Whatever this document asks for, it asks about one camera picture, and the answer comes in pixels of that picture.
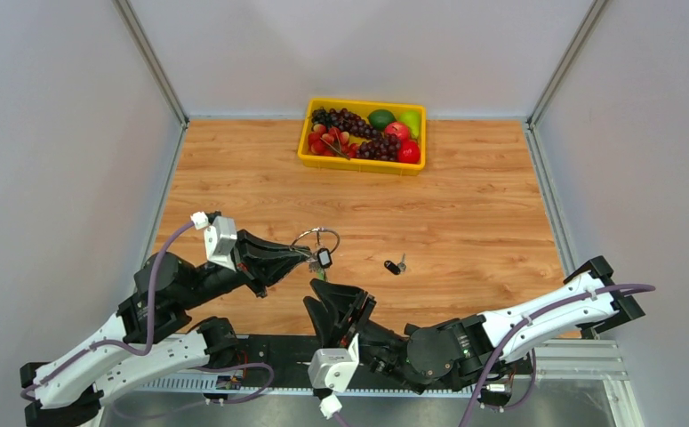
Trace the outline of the large silver keyring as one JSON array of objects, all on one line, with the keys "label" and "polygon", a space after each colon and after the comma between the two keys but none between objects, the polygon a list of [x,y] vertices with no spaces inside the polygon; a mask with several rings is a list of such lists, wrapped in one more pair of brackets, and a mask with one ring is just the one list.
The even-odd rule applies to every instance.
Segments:
[{"label": "large silver keyring", "polygon": [[327,227],[315,227],[303,231],[293,242],[290,247],[297,253],[306,256],[306,263],[310,272],[315,273],[314,270],[320,269],[316,260],[316,252],[321,248],[327,248],[333,255],[339,249],[341,244],[340,233],[336,230]]}]

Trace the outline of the black key tag white label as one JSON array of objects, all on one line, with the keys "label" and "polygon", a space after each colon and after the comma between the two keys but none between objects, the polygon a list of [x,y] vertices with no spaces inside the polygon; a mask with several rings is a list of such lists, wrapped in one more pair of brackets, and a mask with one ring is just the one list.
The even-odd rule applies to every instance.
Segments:
[{"label": "black key tag white label", "polygon": [[321,248],[316,252],[316,260],[321,270],[327,270],[332,266],[332,254],[327,248]]}]

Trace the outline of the black key tag with key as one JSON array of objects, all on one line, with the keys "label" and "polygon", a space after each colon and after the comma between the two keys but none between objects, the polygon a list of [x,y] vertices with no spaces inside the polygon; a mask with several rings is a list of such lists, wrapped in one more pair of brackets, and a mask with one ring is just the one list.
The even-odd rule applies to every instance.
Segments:
[{"label": "black key tag with key", "polygon": [[398,262],[393,262],[391,260],[386,260],[383,265],[386,270],[395,276],[404,274],[407,270],[406,268],[406,254],[402,254]]}]

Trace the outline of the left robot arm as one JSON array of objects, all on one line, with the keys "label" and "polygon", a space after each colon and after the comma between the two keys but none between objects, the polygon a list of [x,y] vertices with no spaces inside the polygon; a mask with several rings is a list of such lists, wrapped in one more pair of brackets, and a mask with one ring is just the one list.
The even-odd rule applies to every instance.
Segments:
[{"label": "left robot arm", "polygon": [[134,276],[134,293],[73,350],[20,369],[28,426],[80,426],[124,394],[180,370],[219,372],[229,384],[252,362],[226,318],[194,323],[190,311],[238,288],[264,297],[317,249],[257,238],[218,213],[188,222],[204,233],[206,260],[193,265],[162,246]]}]

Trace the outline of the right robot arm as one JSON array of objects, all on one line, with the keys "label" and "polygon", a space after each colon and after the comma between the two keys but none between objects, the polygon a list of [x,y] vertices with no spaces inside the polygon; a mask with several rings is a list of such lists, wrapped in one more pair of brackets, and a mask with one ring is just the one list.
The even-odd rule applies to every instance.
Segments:
[{"label": "right robot arm", "polygon": [[397,334],[370,319],[375,299],[357,286],[313,279],[303,304],[320,347],[308,366],[316,389],[341,392],[359,367],[423,393],[436,383],[452,391],[492,373],[504,375],[536,346],[578,329],[586,338],[642,318],[642,284],[617,285],[598,256],[557,290],[516,306],[453,318],[433,326],[405,325]]}]

